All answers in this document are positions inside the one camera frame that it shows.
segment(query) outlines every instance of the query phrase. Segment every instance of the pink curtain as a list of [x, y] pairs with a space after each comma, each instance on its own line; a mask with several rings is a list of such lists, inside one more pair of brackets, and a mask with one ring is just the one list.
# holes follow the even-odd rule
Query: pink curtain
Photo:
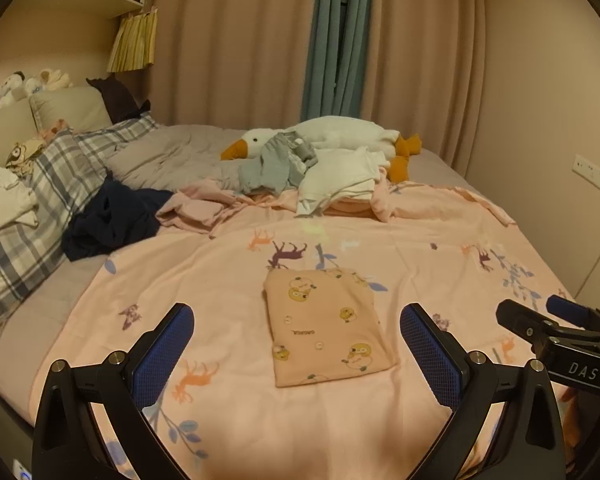
[[465, 174], [484, 72], [484, 0], [372, 0], [362, 118]]
[[315, 0], [155, 0], [154, 116], [167, 124], [299, 121]]

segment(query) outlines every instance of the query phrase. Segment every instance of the goose plush toy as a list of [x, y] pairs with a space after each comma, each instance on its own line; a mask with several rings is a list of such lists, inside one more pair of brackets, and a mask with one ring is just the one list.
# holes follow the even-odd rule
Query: goose plush toy
[[383, 152], [390, 162], [387, 177], [394, 184], [409, 179], [407, 166], [410, 155], [417, 155], [422, 142], [417, 135], [405, 139], [397, 130], [385, 130], [370, 121], [352, 117], [325, 116], [309, 119], [284, 130], [256, 128], [247, 131], [239, 140], [229, 146], [221, 160], [234, 158], [255, 158], [260, 156], [262, 147], [280, 132], [296, 132], [314, 148], [344, 148], [356, 150], [368, 147], [370, 152]]

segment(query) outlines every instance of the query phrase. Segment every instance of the navy blue clothing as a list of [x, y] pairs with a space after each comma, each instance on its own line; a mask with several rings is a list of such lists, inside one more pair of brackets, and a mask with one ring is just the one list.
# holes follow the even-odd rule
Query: navy blue clothing
[[155, 236], [160, 227], [155, 214], [172, 194], [132, 190], [108, 174], [84, 210], [71, 218], [62, 234], [62, 251], [74, 262]]

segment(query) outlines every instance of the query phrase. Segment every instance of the wall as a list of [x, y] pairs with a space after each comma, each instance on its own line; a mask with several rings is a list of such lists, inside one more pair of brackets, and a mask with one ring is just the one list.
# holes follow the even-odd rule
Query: wall
[[[469, 183], [503, 206], [576, 294], [600, 257], [600, 19], [586, 0], [486, 0], [486, 66]], [[600, 306], [600, 266], [583, 289]]]
[[0, 84], [16, 70], [31, 76], [60, 68], [80, 85], [105, 76], [117, 30], [117, 20], [15, 0], [0, 19]]

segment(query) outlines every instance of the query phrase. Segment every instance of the curtain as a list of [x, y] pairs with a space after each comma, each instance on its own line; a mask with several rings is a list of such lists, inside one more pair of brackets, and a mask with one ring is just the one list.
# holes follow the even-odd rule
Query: curtain
[[373, 0], [361, 117], [464, 175], [484, 73], [484, 0]]
[[123, 18], [109, 57], [107, 72], [142, 70], [154, 63], [158, 11]]
[[315, 0], [155, 0], [154, 116], [167, 124], [299, 121]]
[[316, 0], [303, 120], [324, 115], [358, 117], [370, 4], [371, 0]]

